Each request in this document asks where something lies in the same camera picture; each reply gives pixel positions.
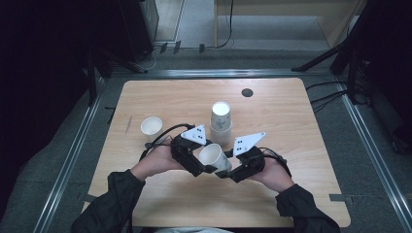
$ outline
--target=hand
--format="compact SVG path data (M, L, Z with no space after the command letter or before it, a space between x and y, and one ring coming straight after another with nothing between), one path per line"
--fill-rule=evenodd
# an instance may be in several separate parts
M249 179L263 183L266 187L279 193L294 185L291 177L278 161L265 157L264 163L263 171L249 177Z
M165 140L164 145L170 145L171 140ZM130 172L140 181L147 177L164 173L169 170L185 170L185 168L172 157L168 146L158 146L151 150L145 158L130 169Z

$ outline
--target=white cup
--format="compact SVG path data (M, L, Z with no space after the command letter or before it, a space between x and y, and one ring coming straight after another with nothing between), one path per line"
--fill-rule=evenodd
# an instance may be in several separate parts
M219 144L221 147L224 147L228 143L230 143L231 127L232 127L232 122L230 122L229 128L227 128L225 131L219 131L219 130L216 130L212 126L212 124L210 124L210 140L212 141L212 143Z
M226 102L216 102L212 107L210 125L217 131L225 131L231 126L230 105Z
M163 122L159 117L151 116L143 120L140 129L148 138L148 143L152 143L161 133L163 133Z
M231 171L231 163L218 144L211 144L203 148L199 154L199 161L203 165L211 165L218 168L215 173L226 170Z

